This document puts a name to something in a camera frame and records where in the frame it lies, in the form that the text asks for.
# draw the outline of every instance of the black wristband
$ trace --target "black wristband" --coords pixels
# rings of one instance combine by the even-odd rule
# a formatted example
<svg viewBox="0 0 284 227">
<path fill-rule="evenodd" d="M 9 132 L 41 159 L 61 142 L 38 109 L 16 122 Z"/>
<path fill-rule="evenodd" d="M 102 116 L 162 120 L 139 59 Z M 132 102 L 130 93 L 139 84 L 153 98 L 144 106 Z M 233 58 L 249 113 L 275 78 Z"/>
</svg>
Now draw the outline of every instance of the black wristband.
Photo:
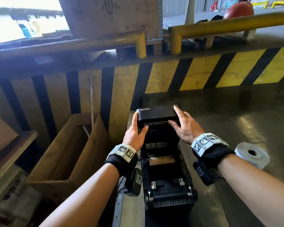
<svg viewBox="0 0 284 227">
<path fill-rule="evenodd" d="M 138 163 L 138 155 L 135 153 L 131 161 L 128 163 L 121 156 L 113 154 L 108 156 L 104 164 L 106 163 L 113 164 L 117 168 L 120 177 L 125 176 L 125 178 L 129 179 Z"/>
<path fill-rule="evenodd" d="M 202 161 L 206 168 L 218 168 L 220 161 L 229 154 L 235 154 L 235 152 L 223 144 L 215 144 L 211 148 L 207 149 L 202 157 L 200 157 L 195 151 L 193 151 L 194 156 L 198 160 Z"/>
</svg>

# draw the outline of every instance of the yellow stripe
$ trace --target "yellow stripe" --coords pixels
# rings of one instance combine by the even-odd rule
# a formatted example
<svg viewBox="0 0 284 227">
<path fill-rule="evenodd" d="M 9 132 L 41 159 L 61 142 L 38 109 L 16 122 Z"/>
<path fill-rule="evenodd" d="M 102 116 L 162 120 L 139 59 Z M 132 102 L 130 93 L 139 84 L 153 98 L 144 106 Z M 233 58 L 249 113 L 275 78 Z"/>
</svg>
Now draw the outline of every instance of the yellow stripe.
<svg viewBox="0 0 284 227">
<path fill-rule="evenodd" d="M 180 91 L 202 89 L 220 57 L 221 55 L 194 58 L 182 83 Z"/>
<path fill-rule="evenodd" d="M 108 130 L 113 143 L 121 143 L 124 137 L 138 70 L 138 64 L 115 68 Z"/>
<path fill-rule="evenodd" d="M 216 87 L 240 85 L 266 49 L 235 55 Z"/>
<path fill-rule="evenodd" d="M 8 100 L 0 86 L 0 118 L 2 118 L 15 132 L 20 133 L 21 127 L 19 126 L 17 119 L 11 109 Z"/>
<path fill-rule="evenodd" d="M 167 92 L 179 60 L 153 63 L 145 93 Z"/>
<path fill-rule="evenodd" d="M 53 118 L 59 132 L 71 116 L 65 73 L 44 76 Z"/>
<path fill-rule="evenodd" d="M 50 138 L 32 79 L 30 77 L 13 79 L 11 83 L 30 128 L 38 132 L 37 144 L 41 150 L 46 150 L 50 144 Z"/>
<path fill-rule="evenodd" d="M 279 82 L 284 76 L 284 48 L 275 55 L 254 84 L 266 84 Z"/>
<path fill-rule="evenodd" d="M 81 113 L 91 114 L 91 86 L 90 86 L 91 70 L 79 72 L 79 89 Z"/>
<path fill-rule="evenodd" d="M 97 115 L 100 113 L 101 105 L 101 81 L 102 81 L 102 70 L 91 70 L 91 78 L 93 84 L 93 110 L 94 110 L 94 121 L 96 121 Z"/>
</svg>

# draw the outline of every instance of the person in teal shirt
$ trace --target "person in teal shirt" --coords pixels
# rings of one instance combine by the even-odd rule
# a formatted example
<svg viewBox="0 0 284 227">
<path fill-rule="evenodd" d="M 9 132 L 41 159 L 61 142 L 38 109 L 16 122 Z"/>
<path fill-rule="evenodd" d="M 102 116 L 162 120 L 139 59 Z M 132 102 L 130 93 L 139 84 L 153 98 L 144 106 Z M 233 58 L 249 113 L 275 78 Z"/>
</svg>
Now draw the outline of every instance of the person in teal shirt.
<svg viewBox="0 0 284 227">
<path fill-rule="evenodd" d="M 235 4 L 237 0 L 227 0 L 224 4 L 223 10 L 227 11 L 229 7 Z"/>
</svg>

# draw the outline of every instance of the black and yellow striped wall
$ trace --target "black and yellow striped wall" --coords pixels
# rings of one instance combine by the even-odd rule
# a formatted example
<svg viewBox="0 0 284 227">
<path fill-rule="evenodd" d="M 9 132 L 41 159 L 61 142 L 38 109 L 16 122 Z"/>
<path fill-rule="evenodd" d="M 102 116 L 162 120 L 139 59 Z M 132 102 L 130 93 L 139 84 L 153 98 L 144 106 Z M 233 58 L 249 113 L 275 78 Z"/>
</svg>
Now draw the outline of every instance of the black and yellow striped wall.
<svg viewBox="0 0 284 227">
<path fill-rule="evenodd" d="M 100 113 L 114 143 L 144 94 L 284 81 L 284 47 L 0 80 L 0 116 L 43 151 L 71 114 Z"/>
</svg>

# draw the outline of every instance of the open printer lid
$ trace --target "open printer lid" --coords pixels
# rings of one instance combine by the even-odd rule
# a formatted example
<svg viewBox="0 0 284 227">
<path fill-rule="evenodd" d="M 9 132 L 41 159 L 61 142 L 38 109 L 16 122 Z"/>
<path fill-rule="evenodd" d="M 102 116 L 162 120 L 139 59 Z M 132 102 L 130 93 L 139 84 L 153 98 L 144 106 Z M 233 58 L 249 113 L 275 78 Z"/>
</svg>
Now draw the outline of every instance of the open printer lid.
<svg viewBox="0 0 284 227">
<path fill-rule="evenodd" d="M 149 126 L 144 144 L 161 142 L 169 142 L 174 145 L 178 144 L 178 135 L 167 123 L 170 119 L 180 124 L 178 115 L 174 111 L 174 106 L 177 105 L 155 106 L 137 110 L 139 132 L 144 126 Z"/>
</svg>

